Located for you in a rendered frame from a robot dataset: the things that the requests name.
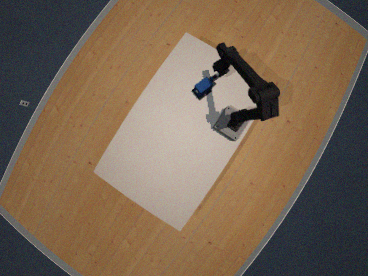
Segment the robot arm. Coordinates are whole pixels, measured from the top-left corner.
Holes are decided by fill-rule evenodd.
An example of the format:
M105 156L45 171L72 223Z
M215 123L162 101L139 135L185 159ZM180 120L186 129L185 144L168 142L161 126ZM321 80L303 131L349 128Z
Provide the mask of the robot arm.
M248 84L248 86L250 87L248 90L248 96L253 101L253 103L256 103L258 108L257 110L256 108L254 108L252 110L242 109L237 112L232 112L230 114L231 120L227 124L227 127L231 127L230 129L237 132L244 123L245 119L261 119L261 121L265 121L267 119L279 116L279 88L273 82L268 83L267 81L263 80L239 55L239 52L234 46L226 48L225 43L220 43L218 44L216 49L221 58L221 65L228 65L226 67L226 69L228 69L231 64L244 79L244 81ZM258 112L260 113L260 116Z

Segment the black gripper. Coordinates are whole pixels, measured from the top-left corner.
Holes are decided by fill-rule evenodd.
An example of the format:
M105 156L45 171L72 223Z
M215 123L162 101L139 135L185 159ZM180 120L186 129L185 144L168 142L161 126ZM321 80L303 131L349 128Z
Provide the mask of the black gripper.
M219 73L219 77L222 77L223 75L225 75L226 73L228 73L230 70L229 69L225 70L228 65L227 66L223 66L223 65L221 65L221 63L219 61L220 61L220 59L218 61L214 62L212 67L213 67L214 72L216 70Z

